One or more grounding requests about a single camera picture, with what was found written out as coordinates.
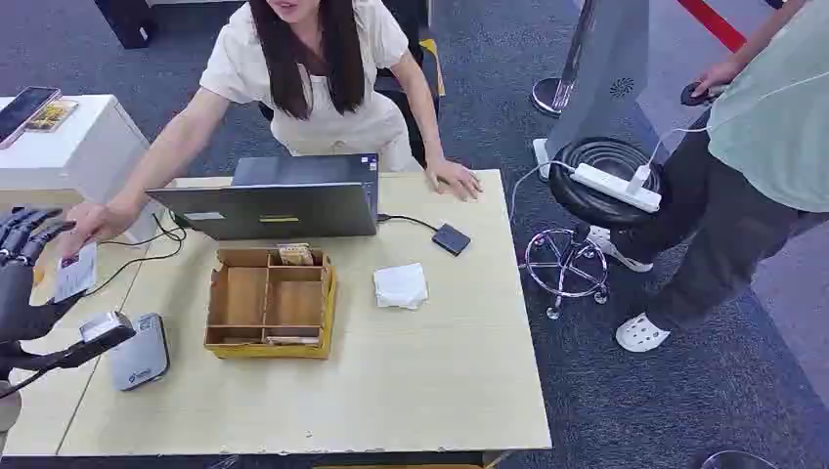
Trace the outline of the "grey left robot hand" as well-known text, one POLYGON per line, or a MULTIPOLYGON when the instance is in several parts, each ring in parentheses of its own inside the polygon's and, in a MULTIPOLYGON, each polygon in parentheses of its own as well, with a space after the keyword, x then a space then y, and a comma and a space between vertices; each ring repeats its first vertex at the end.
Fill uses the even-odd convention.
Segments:
POLYGON ((33 340, 47 335, 83 297, 29 303, 34 266, 46 245, 72 229, 73 221, 54 221, 60 208, 18 207, 1 218, 1 341, 33 340))

